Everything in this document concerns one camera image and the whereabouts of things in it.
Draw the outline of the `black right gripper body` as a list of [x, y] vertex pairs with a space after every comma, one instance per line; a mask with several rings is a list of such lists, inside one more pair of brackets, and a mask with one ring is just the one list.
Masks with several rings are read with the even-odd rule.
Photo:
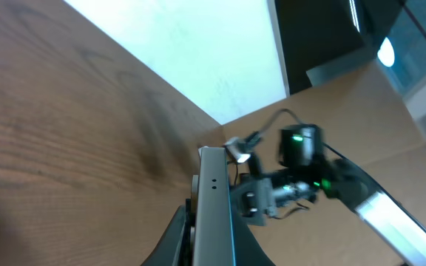
[[265, 226], [266, 219], [284, 219], [280, 208], [292, 202], [314, 202], [319, 185], [305, 183], [280, 173], [269, 174], [260, 179], [243, 175], [245, 182], [231, 187], [231, 204], [247, 225]]

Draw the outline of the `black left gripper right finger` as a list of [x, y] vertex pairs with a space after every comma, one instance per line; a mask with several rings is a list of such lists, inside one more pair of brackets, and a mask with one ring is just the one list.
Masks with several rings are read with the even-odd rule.
[[231, 211], [236, 266], [274, 266], [241, 215]]

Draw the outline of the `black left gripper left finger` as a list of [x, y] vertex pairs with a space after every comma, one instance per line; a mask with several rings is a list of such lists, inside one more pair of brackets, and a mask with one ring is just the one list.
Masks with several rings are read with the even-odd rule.
[[192, 221], [190, 205], [179, 206], [154, 250], [141, 266], [192, 266]]

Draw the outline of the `bronze Galaxy smartphone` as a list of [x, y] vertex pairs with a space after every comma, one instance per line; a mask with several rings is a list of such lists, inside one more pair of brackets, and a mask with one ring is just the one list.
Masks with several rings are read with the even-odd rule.
[[235, 266], [229, 175], [224, 148], [200, 150], [193, 265]]

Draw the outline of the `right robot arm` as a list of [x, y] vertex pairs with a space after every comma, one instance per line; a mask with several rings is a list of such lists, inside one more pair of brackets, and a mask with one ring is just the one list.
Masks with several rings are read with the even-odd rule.
[[373, 177], [343, 155], [328, 160], [322, 130], [296, 124], [280, 130], [280, 170], [264, 172], [255, 146], [262, 132], [226, 142], [235, 164], [247, 164], [231, 190], [233, 206], [248, 225], [264, 226], [290, 203], [315, 202], [319, 192], [339, 200], [372, 228], [403, 259], [405, 265], [426, 265], [426, 228]]

